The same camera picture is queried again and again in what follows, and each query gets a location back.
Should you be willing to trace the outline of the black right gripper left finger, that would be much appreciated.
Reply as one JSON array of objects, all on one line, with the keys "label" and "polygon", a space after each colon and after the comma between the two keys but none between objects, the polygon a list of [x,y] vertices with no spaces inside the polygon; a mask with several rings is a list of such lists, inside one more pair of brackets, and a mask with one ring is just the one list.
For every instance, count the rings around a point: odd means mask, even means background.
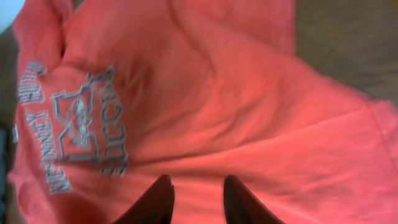
[{"label": "black right gripper left finger", "polygon": [[114,224],[170,224],[175,190],[169,175],[161,175]]}]

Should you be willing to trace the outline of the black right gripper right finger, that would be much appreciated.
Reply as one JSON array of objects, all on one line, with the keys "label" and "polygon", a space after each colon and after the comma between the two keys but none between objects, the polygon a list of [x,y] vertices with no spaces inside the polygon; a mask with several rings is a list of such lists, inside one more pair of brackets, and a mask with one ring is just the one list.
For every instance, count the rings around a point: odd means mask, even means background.
[{"label": "black right gripper right finger", "polygon": [[227,224],[284,224],[234,175],[224,180],[223,205]]}]

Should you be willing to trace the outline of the orange soccer t-shirt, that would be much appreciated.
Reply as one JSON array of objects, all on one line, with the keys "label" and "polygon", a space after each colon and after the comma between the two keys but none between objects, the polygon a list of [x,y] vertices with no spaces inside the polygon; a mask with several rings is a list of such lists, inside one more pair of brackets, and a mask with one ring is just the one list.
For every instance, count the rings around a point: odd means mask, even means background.
[{"label": "orange soccer t-shirt", "polygon": [[161,175],[173,223],[242,180],[286,223],[397,222],[397,110],[294,55],[292,1],[26,1],[9,180],[27,223],[112,223]]}]

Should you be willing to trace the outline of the grey folded garment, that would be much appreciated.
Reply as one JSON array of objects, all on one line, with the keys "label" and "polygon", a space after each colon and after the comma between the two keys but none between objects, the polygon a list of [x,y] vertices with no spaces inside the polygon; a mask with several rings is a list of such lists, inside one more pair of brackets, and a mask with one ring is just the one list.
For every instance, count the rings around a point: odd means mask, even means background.
[{"label": "grey folded garment", "polygon": [[7,207],[7,152],[9,149],[9,131],[4,126],[0,130],[0,216],[1,224],[6,223],[6,207]]}]

